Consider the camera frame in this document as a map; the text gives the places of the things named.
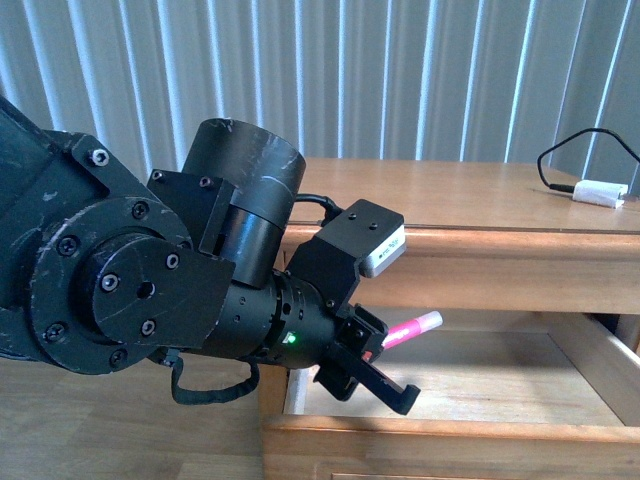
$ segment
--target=desk surface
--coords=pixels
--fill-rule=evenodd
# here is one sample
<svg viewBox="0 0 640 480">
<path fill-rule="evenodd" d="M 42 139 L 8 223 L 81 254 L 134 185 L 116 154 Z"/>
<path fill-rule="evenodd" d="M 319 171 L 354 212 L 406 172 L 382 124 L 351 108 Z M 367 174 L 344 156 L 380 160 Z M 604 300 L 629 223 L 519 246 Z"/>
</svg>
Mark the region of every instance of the desk surface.
<svg viewBox="0 0 640 480">
<path fill-rule="evenodd" d="M 184 387 L 221 388 L 245 364 L 188 356 Z M 171 399 L 170 370 L 144 360 L 77 375 L 0 359 L 3 480 L 260 480 L 256 392 L 224 405 Z"/>
<path fill-rule="evenodd" d="M 557 171 L 547 176 L 576 182 Z M 366 198 L 402 213 L 408 225 L 640 232 L 640 203 L 614 210 L 573 202 L 547 189 L 534 165 L 310 158 L 300 191 L 328 195 L 342 207 Z M 320 217 L 317 206 L 305 204 L 291 220 Z"/>
</svg>

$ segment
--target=wooden drawer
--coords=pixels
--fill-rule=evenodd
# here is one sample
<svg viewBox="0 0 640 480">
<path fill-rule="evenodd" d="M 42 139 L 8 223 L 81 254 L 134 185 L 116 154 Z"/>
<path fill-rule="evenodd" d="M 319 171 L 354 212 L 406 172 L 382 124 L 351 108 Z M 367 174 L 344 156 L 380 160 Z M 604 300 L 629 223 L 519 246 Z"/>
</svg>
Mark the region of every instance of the wooden drawer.
<svg viewBox="0 0 640 480">
<path fill-rule="evenodd" d="M 319 227 L 291 224 L 282 265 Z M 353 302 L 394 307 L 640 314 L 640 236 L 406 228 L 407 251 Z"/>
<path fill-rule="evenodd" d="M 390 324 L 422 313 L 373 310 Z M 296 375 L 283 406 L 280 370 L 266 372 L 265 478 L 640 478 L 640 360 L 618 339 L 579 314 L 443 317 L 376 362 L 422 389 L 406 418 L 362 387 L 341 403 L 304 376 L 295 400 Z"/>
</svg>

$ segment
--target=black wire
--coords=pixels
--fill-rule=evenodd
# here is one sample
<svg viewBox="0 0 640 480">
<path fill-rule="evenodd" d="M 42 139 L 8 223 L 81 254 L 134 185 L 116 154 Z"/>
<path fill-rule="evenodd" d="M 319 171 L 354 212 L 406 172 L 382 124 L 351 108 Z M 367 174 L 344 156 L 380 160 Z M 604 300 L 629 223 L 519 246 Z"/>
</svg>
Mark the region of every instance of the black wire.
<svg viewBox="0 0 640 480">
<path fill-rule="evenodd" d="M 171 396 L 175 402 L 180 405 L 227 403 L 244 397 L 253 392 L 258 386 L 258 383 L 260 383 L 260 369 L 258 368 L 258 364 L 253 361 L 247 361 L 246 363 L 249 364 L 251 376 L 243 382 L 219 390 L 187 390 L 178 385 L 184 369 L 184 361 L 178 357 L 173 363 L 171 370 Z"/>
<path fill-rule="evenodd" d="M 296 195 L 296 202 L 317 203 L 324 208 L 324 220 L 322 221 L 323 227 L 344 212 L 344 210 L 336 205 L 336 202 L 331 200 L 329 197 L 316 195 L 314 193 L 299 193 Z"/>
<path fill-rule="evenodd" d="M 580 135 L 583 135 L 585 133 L 606 133 L 607 135 L 611 135 L 613 138 L 615 138 L 618 141 L 618 143 L 620 145 L 622 145 L 622 148 L 624 148 L 627 151 L 627 153 L 629 153 L 629 155 L 631 155 L 633 158 L 636 159 L 636 161 L 638 163 L 640 163 L 640 157 L 638 156 L 638 154 L 636 152 L 634 152 L 631 149 L 631 147 L 625 143 L 625 141 L 622 139 L 622 137 L 620 137 L 620 135 L 618 135 L 613 130 L 609 130 L 608 128 L 598 128 L 598 127 L 585 128 L 584 130 L 580 130 L 579 132 L 574 133 L 570 137 L 565 138 L 560 143 L 554 145 L 553 147 L 549 148 L 548 150 L 545 150 L 544 152 L 542 152 L 540 154 L 540 156 L 538 157 L 538 162 L 537 162 L 538 163 L 538 173 L 540 174 L 540 180 L 542 180 L 542 183 L 544 183 L 545 186 L 549 187 L 551 190 L 557 190 L 559 192 L 565 192 L 565 193 L 573 193 L 573 190 L 575 189 L 575 187 L 572 186 L 572 185 L 561 185 L 561 184 L 557 184 L 557 183 L 549 183 L 547 181 L 547 179 L 544 176 L 544 173 L 542 172 L 542 159 L 546 155 L 548 155 L 549 153 L 553 152 L 555 149 L 560 148 L 565 143 L 568 143 L 571 140 L 573 140 L 574 138 L 577 138 Z"/>
</svg>

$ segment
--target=black robotic arm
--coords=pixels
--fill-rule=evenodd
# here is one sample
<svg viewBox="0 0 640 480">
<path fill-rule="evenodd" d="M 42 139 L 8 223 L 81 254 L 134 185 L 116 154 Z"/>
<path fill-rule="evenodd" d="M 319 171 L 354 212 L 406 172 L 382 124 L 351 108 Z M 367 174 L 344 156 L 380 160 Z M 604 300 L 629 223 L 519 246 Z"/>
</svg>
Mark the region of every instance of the black robotic arm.
<svg viewBox="0 0 640 480">
<path fill-rule="evenodd" d="M 408 413 L 419 390 L 371 364 L 387 326 L 349 304 L 404 251 L 403 218 L 359 200 L 273 270 L 304 168 L 281 138 L 213 119 L 182 172 L 145 187 L 95 138 L 42 131 L 0 97 L 0 355 L 83 374 L 150 358 L 190 404 L 250 392 L 258 363 L 318 364 L 339 400 L 362 383 Z M 183 390 L 182 352 L 247 362 L 251 378 Z"/>
</svg>

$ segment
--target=white adapter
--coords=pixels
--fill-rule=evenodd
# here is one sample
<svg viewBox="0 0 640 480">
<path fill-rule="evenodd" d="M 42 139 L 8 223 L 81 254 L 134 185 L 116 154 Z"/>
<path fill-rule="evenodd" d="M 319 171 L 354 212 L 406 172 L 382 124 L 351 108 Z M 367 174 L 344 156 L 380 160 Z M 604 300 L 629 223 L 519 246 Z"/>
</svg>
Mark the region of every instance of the white adapter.
<svg viewBox="0 0 640 480">
<path fill-rule="evenodd" d="M 624 196 L 628 191 L 629 185 L 623 183 L 580 180 L 576 183 L 573 191 L 573 200 L 602 205 L 603 207 L 618 208 L 624 203 Z"/>
<path fill-rule="evenodd" d="M 367 278 L 377 277 L 407 249 L 404 225 L 401 225 L 389 238 L 382 242 L 360 264 L 360 275 Z"/>
</svg>

